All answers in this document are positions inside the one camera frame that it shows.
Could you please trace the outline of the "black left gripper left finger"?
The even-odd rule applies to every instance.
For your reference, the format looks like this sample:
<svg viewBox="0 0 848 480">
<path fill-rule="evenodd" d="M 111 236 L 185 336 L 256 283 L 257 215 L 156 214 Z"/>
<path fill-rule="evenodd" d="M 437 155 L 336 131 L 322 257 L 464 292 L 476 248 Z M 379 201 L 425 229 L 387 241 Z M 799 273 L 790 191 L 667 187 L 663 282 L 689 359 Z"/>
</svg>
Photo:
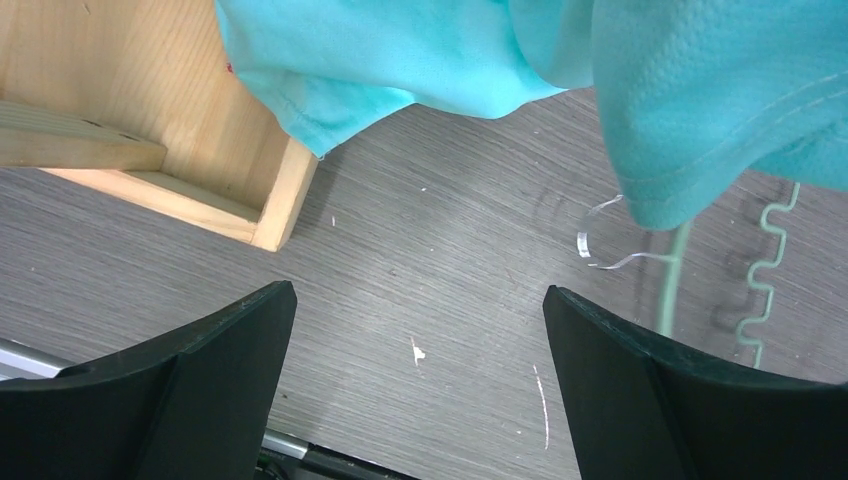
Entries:
<svg viewBox="0 0 848 480">
<path fill-rule="evenodd" d="M 297 297 L 270 283 L 48 379 L 1 385 L 5 479 L 250 479 Z"/>
</svg>

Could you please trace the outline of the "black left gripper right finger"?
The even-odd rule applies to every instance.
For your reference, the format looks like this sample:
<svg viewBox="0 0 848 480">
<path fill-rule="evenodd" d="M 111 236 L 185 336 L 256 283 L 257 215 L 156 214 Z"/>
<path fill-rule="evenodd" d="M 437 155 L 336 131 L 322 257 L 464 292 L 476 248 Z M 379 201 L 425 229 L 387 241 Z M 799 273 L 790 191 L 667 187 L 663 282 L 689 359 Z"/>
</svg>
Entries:
<svg viewBox="0 0 848 480">
<path fill-rule="evenodd" d="M 543 313 L 585 479 L 843 479 L 847 388 L 742 366 L 551 286 Z"/>
</svg>

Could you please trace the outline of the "green notched hanger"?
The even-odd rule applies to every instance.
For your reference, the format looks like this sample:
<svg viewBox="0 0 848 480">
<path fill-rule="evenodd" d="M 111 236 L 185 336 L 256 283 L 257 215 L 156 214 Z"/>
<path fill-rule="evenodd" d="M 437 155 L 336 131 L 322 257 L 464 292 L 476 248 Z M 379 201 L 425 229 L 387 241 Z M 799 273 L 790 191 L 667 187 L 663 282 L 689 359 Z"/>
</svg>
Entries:
<svg viewBox="0 0 848 480">
<path fill-rule="evenodd" d="M 762 312 L 739 320 L 734 328 L 736 344 L 741 347 L 750 348 L 753 351 L 752 367 L 754 369 L 761 368 L 765 342 L 760 337 L 747 334 L 746 328 L 751 325 L 762 325 L 770 319 L 775 296 L 775 286 L 758 280 L 757 273 L 763 269 L 775 269 L 781 265 L 788 240 L 787 230 L 772 223 L 769 220 L 769 216 L 774 212 L 781 214 L 791 212 L 797 205 L 800 190 L 801 184 L 795 182 L 792 185 L 791 194 L 786 202 L 771 202 L 767 204 L 763 207 L 759 216 L 758 225 L 760 230 L 777 238 L 777 248 L 772 259 L 756 260 L 748 266 L 746 271 L 745 280 L 748 288 L 753 292 L 760 292 L 764 295 Z M 685 222 L 673 230 L 669 250 L 665 253 L 634 252 L 611 264 L 602 265 L 596 261 L 596 258 L 591 253 L 589 230 L 594 223 L 594 219 L 602 210 L 622 201 L 623 196 L 618 194 L 610 200 L 593 206 L 586 212 L 581 219 L 581 224 L 576 235 L 577 253 L 580 258 L 587 262 L 588 267 L 605 271 L 618 270 L 632 261 L 641 258 L 652 259 L 663 263 L 665 265 L 665 277 L 658 296 L 658 313 L 655 320 L 655 330 L 660 335 L 671 339 L 673 337 L 673 327 L 675 326 L 675 308 L 678 287 L 682 276 L 683 258 L 693 223 Z"/>
</svg>

